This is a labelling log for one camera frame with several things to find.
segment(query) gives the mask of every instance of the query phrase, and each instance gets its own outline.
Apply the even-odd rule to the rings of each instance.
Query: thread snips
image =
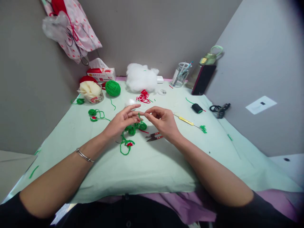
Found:
[[[150,142],[150,141],[154,141],[154,140],[163,138],[163,136],[159,136],[159,134],[160,134],[160,133],[157,132],[157,133],[154,133],[154,134],[151,134],[151,135],[146,136],[146,138],[150,138],[147,142]]]

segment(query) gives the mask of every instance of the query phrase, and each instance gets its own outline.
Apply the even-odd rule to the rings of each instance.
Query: person's left hand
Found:
[[[144,113],[141,111],[131,111],[138,107],[140,107],[140,104],[133,104],[125,107],[122,111],[116,114],[102,133],[109,138],[115,138],[120,135],[127,126],[139,123],[140,119],[138,117],[138,113],[141,116],[143,116]]]

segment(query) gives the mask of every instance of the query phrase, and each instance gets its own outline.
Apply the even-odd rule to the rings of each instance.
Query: white charger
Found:
[[[157,76],[157,83],[158,84],[164,83],[164,78],[162,76]]]

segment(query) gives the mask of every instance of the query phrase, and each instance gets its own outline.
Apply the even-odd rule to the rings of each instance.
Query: person's right hand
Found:
[[[167,140],[181,136],[171,110],[154,106],[145,111],[145,117]]]

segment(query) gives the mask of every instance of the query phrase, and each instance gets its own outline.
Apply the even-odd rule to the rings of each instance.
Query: table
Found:
[[[108,121],[91,122],[89,109],[104,111],[105,117],[112,119],[124,108],[126,100],[136,99],[139,95],[129,92],[124,81],[119,81],[119,84],[121,94],[112,98],[116,106],[115,110],[105,91],[103,91],[105,99],[99,104],[85,102],[83,105],[71,106],[42,144],[38,158],[19,181],[12,195],[105,129]],[[230,169],[255,191],[266,189],[303,191],[226,119],[216,119],[209,111],[212,103],[205,95],[192,96],[191,90],[185,86],[172,89],[169,87],[169,82],[158,84],[157,90],[159,89],[165,89],[167,94],[162,96],[157,92],[151,92],[149,98],[153,102],[146,104],[145,109],[137,110],[145,111],[154,105],[160,106],[177,112],[178,115],[195,124],[205,125],[207,134],[175,117],[178,129],[188,140]],[[206,112],[195,113],[186,97],[191,102],[198,103]],[[143,119],[148,126],[147,132],[150,134],[157,132],[145,117]],[[72,203],[87,203],[105,196],[125,193],[192,192],[200,186],[194,171],[183,155],[166,139],[146,142],[147,134],[140,131],[132,137],[128,133],[125,133],[125,136],[136,143],[130,153],[124,156],[120,153],[119,144],[110,145],[85,177],[71,200]],[[29,179],[38,165],[33,177]]]

